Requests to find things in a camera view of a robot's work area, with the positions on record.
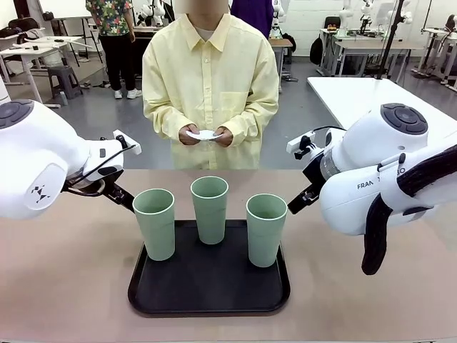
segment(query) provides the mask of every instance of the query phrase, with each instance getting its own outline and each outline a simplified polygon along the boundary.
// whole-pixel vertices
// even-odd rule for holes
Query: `white paper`
[[[187,135],[192,138],[198,139],[199,141],[209,141],[211,139],[219,138],[222,136],[221,134],[218,136],[214,136],[214,131],[211,130],[202,130],[200,131],[200,134],[193,134],[192,132],[187,131]]]

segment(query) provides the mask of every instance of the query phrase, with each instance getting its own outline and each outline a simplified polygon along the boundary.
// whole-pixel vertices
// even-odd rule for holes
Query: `shirt collar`
[[[208,40],[216,49],[220,52],[224,50],[224,46],[227,39],[227,34],[229,33],[230,29],[230,14],[224,14],[217,29],[213,33],[213,36]],[[192,23],[189,21],[187,15],[182,16],[181,18],[181,27],[184,31],[184,36],[186,37],[187,44],[189,45],[190,50],[193,50],[195,46],[203,39],[195,30]]]

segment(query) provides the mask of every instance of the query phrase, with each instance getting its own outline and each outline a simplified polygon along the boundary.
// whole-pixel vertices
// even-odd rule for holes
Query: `white sneakers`
[[[143,95],[142,91],[139,91],[138,89],[133,89],[133,90],[127,92],[127,99],[136,99],[142,95]],[[120,91],[120,90],[114,91],[114,98],[122,99],[122,91]]]
[[[135,99],[143,95],[142,91],[139,91],[138,89],[134,89],[132,91],[127,92],[127,99]]]

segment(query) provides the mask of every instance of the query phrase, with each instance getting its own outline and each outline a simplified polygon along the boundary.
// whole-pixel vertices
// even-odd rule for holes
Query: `black pants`
[[[135,73],[131,57],[130,35],[100,36],[100,42],[105,51],[106,67],[108,68],[111,88],[114,91],[121,89],[121,77],[119,74],[122,73],[127,90],[131,91],[135,89]]]

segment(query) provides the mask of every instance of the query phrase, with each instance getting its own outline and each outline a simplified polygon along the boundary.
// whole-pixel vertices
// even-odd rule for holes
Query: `purple shirt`
[[[267,39],[273,23],[271,0],[233,0],[231,14],[258,29]]]

